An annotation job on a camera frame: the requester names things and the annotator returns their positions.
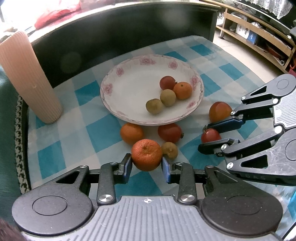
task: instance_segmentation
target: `tomato stem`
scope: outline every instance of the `tomato stem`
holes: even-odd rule
[[[204,126],[204,128],[202,129],[202,133],[205,133],[206,130],[207,130],[207,126]]]

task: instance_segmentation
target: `table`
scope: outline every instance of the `table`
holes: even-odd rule
[[[208,111],[216,101],[224,101],[232,108],[240,98],[263,84],[262,80],[236,58],[199,36],[170,40],[118,56],[58,85],[54,90],[61,100],[64,113],[51,125],[42,123],[29,110],[28,166],[32,187],[37,187],[79,165],[99,168],[107,162],[120,162],[131,147],[119,135],[124,121],[117,119],[104,107],[99,96],[101,81],[116,64],[144,54],[160,54],[178,58],[190,64],[200,74],[205,96],[200,106],[187,118],[178,122],[184,138],[177,146],[176,161],[190,163],[196,169],[205,165],[225,170],[225,162],[214,155],[205,156],[197,151],[202,128],[209,123]],[[256,136],[273,126],[272,119],[250,120],[241,129],[222,133],[222,138],[240,140]],[[157,127],[144,127],[146,138],[162,144]],[[254,183],[273,194],[282,203],[284,217],[277,233],[283,235],[295,220],[295,187]],[[115,186],[116,196],[169,195],[176,193],[176,184],[166,184],[162,170],[142,172],[133,167],[129,183]],[[96,189],[90,198],[95,199]]]

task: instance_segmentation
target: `pink ribbed vase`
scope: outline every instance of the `pink ribbed vase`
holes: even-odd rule
[[[41,121],[53,123],[61,116],[62,105],[26,33],[17,31],[0,43],[0,65],[16,91]]]

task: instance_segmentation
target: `tv stand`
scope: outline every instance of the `tv stand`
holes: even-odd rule
[[[288,73],[290,70],[290,64],[293,61],[293,55],[296,51],[296,44],[293,41],[292,37],[290,35],[285,35],[283,32],[279,31],[275,27],[271,26],[269,23],[239,9],[218,1],[213,0],[202,0],[204,2],[212,3],[215,5],[219,5],[222,8],[225,9],[223,12],[224,21],[222,26],[216,26],[219,30],[221,30],[220,38],[224,37],[224,34],[228,34],[240,42],[244,43],[251,49],[255,50],[257,53],[265,57],[267,60],[269,60],[271,63],[273,63],[276,67],[278,67],[280,70],[282,70],[284,73]],[[234,15],[232,15],[232,12],[240,13],[245,15],[248,19],[250,19],[252,22],[259,23],[262,28],[258,28],[254,25],[252,25],[250,22],[245,21],[241,18],[238,18]],[[253,44],[252,42],[248,41],[247,39],[243,38],[242,36],[238,35],[235,32],[232,32],[229,30],[229,27],[233,24],[233,22],[241,25],[242,27],[248,28],[249,30],[255,32],[258,35],[258,38],[261,38],[262,40],[265,40],[268,43],[268,46],[272,49],[276,49],[282,56],[283,56],[283,62],[282,65],[278,60],[270,53],[268,50],[264,49],[262,46],[258,46],[256,44]]]

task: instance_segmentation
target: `green cushion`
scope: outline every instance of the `green cushion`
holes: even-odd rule
[[[0,66],[0,217],[13,224],[11,207],[21,195],[15,160],[18,93]]]

